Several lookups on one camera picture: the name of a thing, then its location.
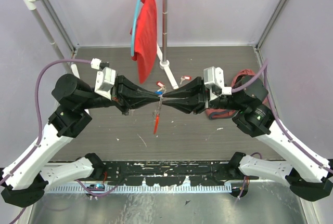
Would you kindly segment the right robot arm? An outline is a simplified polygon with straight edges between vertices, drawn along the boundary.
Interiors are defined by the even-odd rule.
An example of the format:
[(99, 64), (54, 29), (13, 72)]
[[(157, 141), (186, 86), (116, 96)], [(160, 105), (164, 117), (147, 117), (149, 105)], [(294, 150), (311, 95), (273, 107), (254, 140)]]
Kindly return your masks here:
[(186, 114), (199, 114), (206, 109), (235, 110), (232, 121), (244, 133), (263, 142), (277, 152), (282, 162), (256, 159), (235, 152), (228, 162), (228, 173), (234, 179), (255, 176), (279, 182), (298, 197), (314, 202), (328, 197), (332, 191), (332, 160), (311, 151), (295, 135), (285, 129), (272, 110), (263, 102), (268, 95), (260, 79), (250, 85), (251, 76), (243, 76), (231, 94), (219, 95), (215, 86), (206, 86), (197, 77), (187, 85), (164, 94), (163, 105)]

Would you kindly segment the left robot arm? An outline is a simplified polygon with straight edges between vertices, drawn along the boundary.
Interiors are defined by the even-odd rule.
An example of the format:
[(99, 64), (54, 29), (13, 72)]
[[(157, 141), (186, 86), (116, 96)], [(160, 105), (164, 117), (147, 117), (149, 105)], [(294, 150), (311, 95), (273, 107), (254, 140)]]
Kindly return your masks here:
[(88, 153), (72, 163), (53, 169), (45, 165), (65, 145), (76, 138), (92, 120), (88, 109), (117, 107), (122, 114), (160, 100), (156, 93), (145, 90), (117, 75), (108, 97), (94, 92), (89, 84), (65, 74), (56, 82), (52, 96), (59, 102), (37, 139), (22, 155), (1, 171), (3, 200), (18, 207), (28, 207), (45, 192), (69, 181), (101, 179), (106, 167), (96, 153)]

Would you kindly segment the keyring with red tag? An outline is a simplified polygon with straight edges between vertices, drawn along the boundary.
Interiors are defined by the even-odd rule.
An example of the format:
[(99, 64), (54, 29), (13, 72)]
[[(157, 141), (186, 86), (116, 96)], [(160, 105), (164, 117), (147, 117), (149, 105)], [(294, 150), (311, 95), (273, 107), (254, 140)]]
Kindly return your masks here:
[(163, 97), (160, 97), (160, 100), (157, 103), (157, 107), (153, 111), (153, 117), (155, 118), (155, 125), (154, 125), (154, 129), (153, 129), (153, 134), (154, 135), (157, 133), (158, 126), (159, 126), (160, 112), (161, 112), (161, 108), (162, 108), (162, 105), (163, 105), (162, 102), (163, 102)]

